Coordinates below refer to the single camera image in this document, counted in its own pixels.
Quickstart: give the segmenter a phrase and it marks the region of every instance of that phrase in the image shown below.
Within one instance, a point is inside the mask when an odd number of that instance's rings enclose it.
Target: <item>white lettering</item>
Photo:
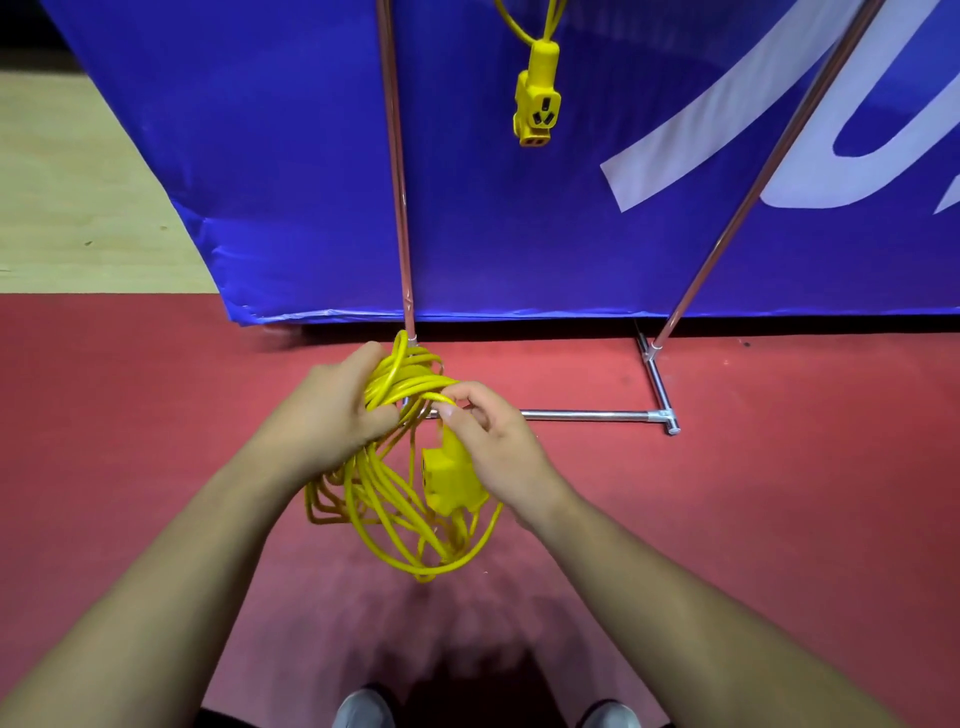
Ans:
[[[887,0],[807,122],[762,200],[774,207],[840,207],[877,192],[960,123],[960,75],[893,138],[861,157],[839,157],[837,135],[940,0]],[[937,212],[957,202],[954,180]]]
[[[829,50],[858,5],[858,0],[798,0],[714,85],[603,162],[620,211],[673,184],[756,121]]]

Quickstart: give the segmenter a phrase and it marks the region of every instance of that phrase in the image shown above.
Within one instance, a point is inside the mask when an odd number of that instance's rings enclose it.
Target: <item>metal stand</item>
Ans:
[[[790,147],[800,136],[806,122],[816,111],[820,102],[827,94],[837,74],[850,57],[856,44],[863,37],[877,12],[883,6],[884,0],[864,0],[856,15],[853,17],[843,37],[834,46],[832,53],[814,80],[804,99],[794,112],[773,152],[763,164],[763,168],[756,176],[743,201],[737,207],[730,222],[717,238],[710,250],[707,259],[693,281],[687,286],[680,302],[666,320],[663,329],[656,340],[650,342],[640,331],[634,321],[636,329],[636,345],[640,359],[647,370],[650,383],[657,396],[660,409],[642,411],[604,411],[604,410],[576,410],[576,409],[524,409],[523,416],[528,420],[550,420],[556,422],[606,422],[606,423],[656,423],[664,425],[668,435],[680,432],[677,416],[670,405],[660,370],[657,368],[657,355],[663,349],[666,340],[673,333],[673,329],[686,313],[700,288],[707,280],[713,266],[736,235],[751,208],[759,200],[763,188],[774,176],[777,167],[786,157]],[[400,253],[400,280],[403,289],[403,321],[410,341],[416,344],[417,331],[414,316],[413,275],[410,265],[410,237],[407,230],[407,201],[406,185],[403,176],[403,141],[400,132],[399,89],[396,82],[396,48],[394,44],[393,15],[391,12],[392,0],[376,0],[377,27],[380,37],[380,63],[383,71],[384,105],[387,111],[387,132],[390,139],[390,166],[394,180],[394,202],[396,212],[396,239]]]

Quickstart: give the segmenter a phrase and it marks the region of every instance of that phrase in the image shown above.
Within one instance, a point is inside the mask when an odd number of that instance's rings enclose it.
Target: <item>shoe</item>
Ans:
[[[347,696],[333,728],[396,728],[394,714],[379,692],[363,688]]]
[[[623,703],[608,700],[589,712],[582,728],[640,728],[640,719]]]

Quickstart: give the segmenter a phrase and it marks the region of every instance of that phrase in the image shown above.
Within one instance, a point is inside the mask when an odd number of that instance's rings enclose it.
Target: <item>hand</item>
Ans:
[[[370,341],[340,364],[317,366],[264,421],[242,453],[252,454],[293,493],[336,470],[357,450],[396,426],[392,404],[368,412],[363,391],[386,355]]]
[[[435,407],[467,448],[480,482],[522,522],[538,530],[559,500],[572,491],[550,463],[537,435],[519,410],[483,384],[451,384],[444,394],[469,402],[467,409],[439,403]]]

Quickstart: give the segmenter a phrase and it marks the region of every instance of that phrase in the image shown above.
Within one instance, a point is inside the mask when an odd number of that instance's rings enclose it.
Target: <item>yellow cable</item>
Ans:
[[[533,38],[530,37],[530,35],[524,31],[512,17],[510,17],[507,9],[503,7],[503,0],[493,0],[493,3],[496,5],[496,9],[499,11],[500,17],[503,18],[503,22],[505,22],[510,30],[514,32],[516,37],[518,37],[527,45],[533,45]]]
[[[364,390],[368,410],[406,400],[396,428],[352,455],[339,470],[307,483],[303,495],[310,522],[352,523],[363,543],[382,561],[413,574],[419,581],[430,581],[437,574],[459,569],[479,553],[493,533],[503,504],[496,504],[487,529],[471,545],[479,511],[471,514],[469,525],[464,508],[457,508],[449,517],[442,516],[430,509],[425,497],[420,497],[414,488],[417,427],[426,420],[431,401],[455,403],[441,391],[456,380],[444,376],[444,364],[436,354],[408,345],[407,333],[401,331],[390,355],[373,370]],[[439,368],[438,372],[433,371],[434,366]],[[410,470],[409,479],[404,480],[383,459],[407,435]],[[343,495],[336,495],[334,488],[342,488]],[[383,526],[402,560],[387,553],[373,539],[367,530],[372,524]],[[398,526],[416,534],[416,548],[404,543]],[[435,564],[431,566],[423,559],[428,546],[435,554],[431,559]]]
[[[503,0],[493,0],[493,3],[496,5],[497,11],[500,13],[500,17],[503,18],[503,21],[507,26],[514,32],[516,37],[522,40],[527,45],[534,44],[534,38],[524,31],[519,23],[517,23],[513,17],[507,12],[507,9],[503,6]],[[557,32],[557,26],[560,25],[560,18],[564,16],[564,11],[566,10],[566,0],[560,0],[558,3],[557,0],[550,0],[550,4],[546,9],[546,22],[543,24],[543,40],[549,40],[553,37],[553,34]]]

